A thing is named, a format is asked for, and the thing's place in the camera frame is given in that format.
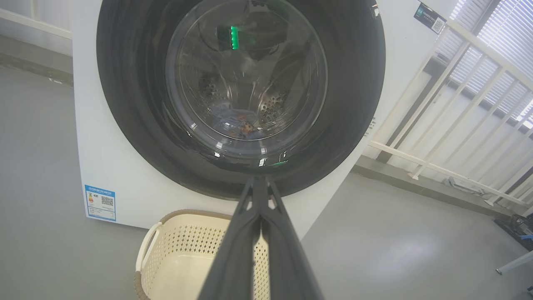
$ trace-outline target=blue and white sticker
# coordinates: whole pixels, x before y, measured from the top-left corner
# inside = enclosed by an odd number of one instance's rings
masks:
[[[115,207],[115,192],[85,185],[87,212],[90,217],[117,221]]]

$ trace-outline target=qr code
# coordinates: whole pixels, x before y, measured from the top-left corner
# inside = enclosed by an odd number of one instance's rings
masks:
[[[436,33],[440,33],[443,27],[444,27],[444,21],[441,18],[437,18],[437,20],[435,21],[431,29]]]
[[[102,196],[102,204],[113,206],[113,198],[107,198]]]

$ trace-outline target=white washing machine body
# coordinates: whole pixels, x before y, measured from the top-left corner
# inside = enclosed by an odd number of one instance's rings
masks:
[[[449,16],[455,0],[427,0],[426,5]],[[417,0],[378,0],[383,21],[386,65],[383,90],[374,122],[357,147],[334,171],[314,185],[284,197],[296,232],[302,238],[388,116],[432,48],[437,34],[414,18]],[[212,198],[170,180],[130,144],[115,121],[100,82],[96,29],[100,0],[76,1],[72,12],[74,91],[79,164],[86,216],[149,228],[179,209],[232,214],[235,201]],[[111,205],[94,204],[96,197]]]

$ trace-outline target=dark sticker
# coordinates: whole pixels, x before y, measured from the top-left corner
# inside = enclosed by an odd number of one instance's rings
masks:
[[[420,6],[415,13],[415,19],[426,25],[427,28],[433,30],[439,34],[446,24],[446,19],[441,15],[427,7],[424,3],[420,2]]]

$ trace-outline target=washing machine door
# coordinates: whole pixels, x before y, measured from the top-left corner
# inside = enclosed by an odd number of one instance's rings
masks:
[[[104,0],[96,38],[109,108],[135,149],[192,190],[282,195],[363,137],[385,68],[375,1]]]

